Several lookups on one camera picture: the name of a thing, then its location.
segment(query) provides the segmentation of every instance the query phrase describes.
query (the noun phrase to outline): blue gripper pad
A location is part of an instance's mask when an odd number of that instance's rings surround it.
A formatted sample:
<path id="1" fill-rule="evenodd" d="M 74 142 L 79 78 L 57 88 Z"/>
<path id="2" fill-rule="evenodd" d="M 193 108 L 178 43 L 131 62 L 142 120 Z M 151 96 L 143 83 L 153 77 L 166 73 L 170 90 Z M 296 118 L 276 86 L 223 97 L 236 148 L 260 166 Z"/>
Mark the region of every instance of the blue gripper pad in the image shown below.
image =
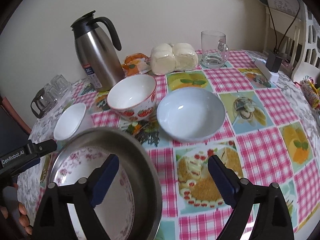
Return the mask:
<path id="1" fill-rule="evenodd" d="M 224 202 L 235 208 L 237 201 L 235 194 L 240 190 L 240 186 L 232 183 L 228 176 L 230 169 L 227 169 L 217 155 L 211 156 L 208 159 L 208 171 L 214 180 Z"/>
<path id="2" fill-rule="evenodd" d="M 96 205 L 99 205 L 102 203 L 104 197 L 106 196 L 108 189 L 115 178 L 118 170 L 119 170 L 119 158 L 116 155 L 110 155 L 108 158 L 112 158 L 110 163 L 105 167 L 105 170 L 103 171 L 101 177 L 95 184 L 95 186 L 92 189 L 92 198 L 91 198 L 91 206 L 93 208 L 96 207 Z"/>

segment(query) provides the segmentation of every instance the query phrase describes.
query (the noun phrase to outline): wall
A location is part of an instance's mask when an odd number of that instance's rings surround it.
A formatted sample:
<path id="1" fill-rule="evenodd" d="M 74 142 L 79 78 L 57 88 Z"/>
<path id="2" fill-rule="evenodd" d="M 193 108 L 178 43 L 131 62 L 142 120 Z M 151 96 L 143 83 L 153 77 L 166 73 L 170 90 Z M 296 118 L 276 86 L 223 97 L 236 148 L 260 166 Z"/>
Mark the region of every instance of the wall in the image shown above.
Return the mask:
<path id="1" fill-rule="evenodd" d="M 56 74 L 69 81 L 85 76 L 76 57 L 70 25 L 96 10 L 114 23 L 122 61 L 135 52 L 150 54 L 163 42 L 201 48 L 202 30 L 227 35 L 230 49 L 261 51 L 264 7 L 258 0 L 23 0 L 0 36 L 0 93 L 32 127 L 30 102 Z"/>

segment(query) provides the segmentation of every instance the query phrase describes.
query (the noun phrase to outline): black jug handle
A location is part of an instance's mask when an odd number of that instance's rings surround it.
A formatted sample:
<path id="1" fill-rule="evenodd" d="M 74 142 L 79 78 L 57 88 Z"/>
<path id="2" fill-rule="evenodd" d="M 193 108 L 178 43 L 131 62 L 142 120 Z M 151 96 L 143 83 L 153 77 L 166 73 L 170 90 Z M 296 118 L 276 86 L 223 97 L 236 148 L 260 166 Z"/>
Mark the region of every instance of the black jug handle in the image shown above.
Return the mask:
<path id="1" fill-rule="evenodd" d="M 30 104 L 32 113 L 33 113 L 33 114 L 36 116 L 36 118 L 38 118 L 38 119 L 40 119 L 40 118 L 42 118 L 42 117 L 44 116 L 44 111 L 42 111 L 42 110 L 40 109 L 40 107 L 39 107 L 39 105 L 38 105 L 38 102 L 37 102 L 37 98 L 38 98 L 39 96 L 43 96 L 43 95 L 44 95 L 44 89 L 42 88 L 42 89 L 40 89 L 40 90 L 38 91 L 38 93 L 36 94 L 35 98 L 31 101 L 31 104 Z M 36 107 L 38 107 L 38 109 L 39 109 L 39 111 L 40 111 L 39 114 L 33 109 L 32 103 L 35 103 L 35 104 L 36 104 Z"/>
<path id="2" fill-rule="evenodd" d="M 111 40 L 113 43 L 113 46 L 115 46 L 115 48 L 117 50 L 121 50 L 121 43 L 118 37 L 118 33 L 115 29 L 115 27 L 113 26 L 113 23 L 106 17 L 97 17 L 95 19 L 92 19 L 90 21 L 87 22 L 87 25 L 91 25 L 97 22 L 102 22 L 105 24 L 105 26 L 108 28 L 109 32 L 110 32 L 110 36 L 111 36 Z"/>

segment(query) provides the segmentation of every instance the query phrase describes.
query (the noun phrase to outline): glass mug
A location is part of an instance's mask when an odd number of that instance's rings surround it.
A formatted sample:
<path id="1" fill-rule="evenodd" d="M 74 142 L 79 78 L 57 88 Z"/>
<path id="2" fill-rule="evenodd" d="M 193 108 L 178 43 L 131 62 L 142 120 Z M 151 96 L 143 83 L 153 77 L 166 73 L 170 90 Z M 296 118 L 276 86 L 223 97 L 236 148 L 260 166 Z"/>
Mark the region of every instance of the glass mug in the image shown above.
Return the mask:
<path id="1" fill-rule="evenodd" d="M 201 65 L 207 68 L 221 68 L 229 58 L 226 35 L 218 31 L 201 32 Z"/>

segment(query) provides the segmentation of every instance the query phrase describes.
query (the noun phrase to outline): finger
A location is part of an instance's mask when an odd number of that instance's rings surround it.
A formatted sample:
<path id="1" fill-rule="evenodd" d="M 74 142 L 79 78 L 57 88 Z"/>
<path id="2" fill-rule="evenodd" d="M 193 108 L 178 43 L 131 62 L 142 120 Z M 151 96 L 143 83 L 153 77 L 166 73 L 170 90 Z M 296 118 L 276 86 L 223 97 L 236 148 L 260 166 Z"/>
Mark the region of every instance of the finger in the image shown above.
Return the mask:
<path id="1" fill-rule="evenodd" d="M 25 206 L 21 202 L 19 202 L 18 207 L 19 207 L 19 211 L 20 211 L 20 213 L 22 215 L 26 215 L 27 214 L 27 210 L 26 210 Z"/>
<path id="2" fill-rule="evenodd" d="M 1 209 L 1 212 L 4 216 L 4 218 L 7 219 L 8 218 L 8 210 L 5 207 L 1 207 L 1 206 L 0 206 L 0 209 Z"/>
<path id="3" fill-rule="evenodd" d="M 25 227 L 27 234 L 32 235 L 32 226 Z"/>
<path id="4" fill-rule="evenodd" d="M 19 222 L 23 227 L 27 227 L 30 225 L 30 221 L 25 215 L 21 215 L 21 217 L 19 217 Z"/>

